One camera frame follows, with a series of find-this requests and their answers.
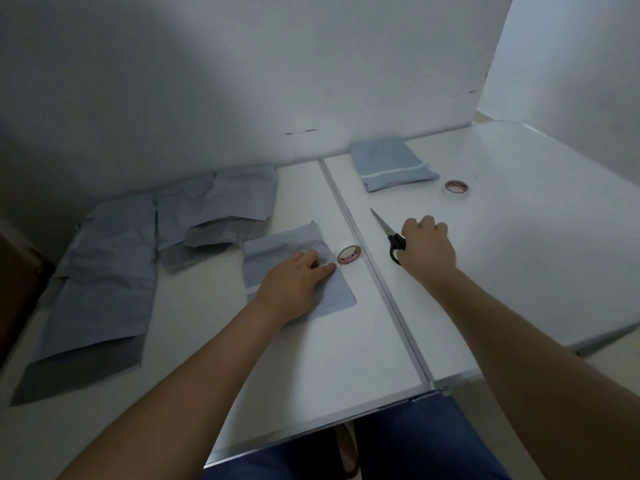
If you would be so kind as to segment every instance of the white table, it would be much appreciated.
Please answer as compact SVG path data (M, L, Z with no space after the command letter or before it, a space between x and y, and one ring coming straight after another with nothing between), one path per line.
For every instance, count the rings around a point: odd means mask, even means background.
M561 344L640 322L640 187L517 123L407 145L440 181L367 193L350 155L324 162L436 386L477 375L476 361L441 307L389 259L370 208L398 232L407 217L446 222L460 268ZM468 198L446 197L447 180L468 183Z
M333 248L353 239L318 162L278 170L269 233L314 220ZM0 379L3 478L57 476L103 428L226 325L246 303L242 254L159 276L142 366L84 390L7 409L46 318L32 317ZM364 259L342 267L358 304L282 330L238 396L209 462L430 389Z

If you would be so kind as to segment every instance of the scissor blade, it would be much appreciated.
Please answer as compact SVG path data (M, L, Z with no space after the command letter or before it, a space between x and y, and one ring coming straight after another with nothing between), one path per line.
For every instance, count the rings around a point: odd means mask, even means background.
M387 235L395 235L396 234L396 231L391 229L391 227L389 227L388 224L386 222L384 222L384 220L382 220L382 217L380 217L379 215L376 214L375 210L371 209L371 211L373 212L373 216L378 220L378 223L380 224L382 229L387 233Z

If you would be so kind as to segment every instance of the scissors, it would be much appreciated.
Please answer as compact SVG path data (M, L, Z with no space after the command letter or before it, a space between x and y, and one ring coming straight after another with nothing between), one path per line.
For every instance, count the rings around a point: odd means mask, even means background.
M404 251L404 249L406 248L406 241L404 240L404 237L402 237L400 234L396 233L396 231L391 229L391 227L389 227L389 225L386 222L384 222L384 220L382 220L382 217L376 214L375 210L371 209L371 211L373 212L374 217L378 220L378 223L380 224L380 227L382 227L382 230L384 230L387 233L387 238L391 243L391 249L389 249L389 256L391 256L391 259L394 260L394 263L400 265L400 261L398 261L398 259L396 258L394 251L399 251L399 250Z

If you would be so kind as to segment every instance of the left hand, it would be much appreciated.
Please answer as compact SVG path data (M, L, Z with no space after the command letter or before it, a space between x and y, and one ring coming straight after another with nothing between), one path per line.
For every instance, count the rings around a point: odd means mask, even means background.
M314 306L316 283L335 271L336 263L320 266L318 253L298 251L267 273L253 302L268 306L284 325Z

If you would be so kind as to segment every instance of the blue jeans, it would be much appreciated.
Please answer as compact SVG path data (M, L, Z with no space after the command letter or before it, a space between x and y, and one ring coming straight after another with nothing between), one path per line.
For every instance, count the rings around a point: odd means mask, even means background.
M452 397L434 394L356 419L364 480L500 479L507 472ZM331 428L207 468L201 480L343 479Z

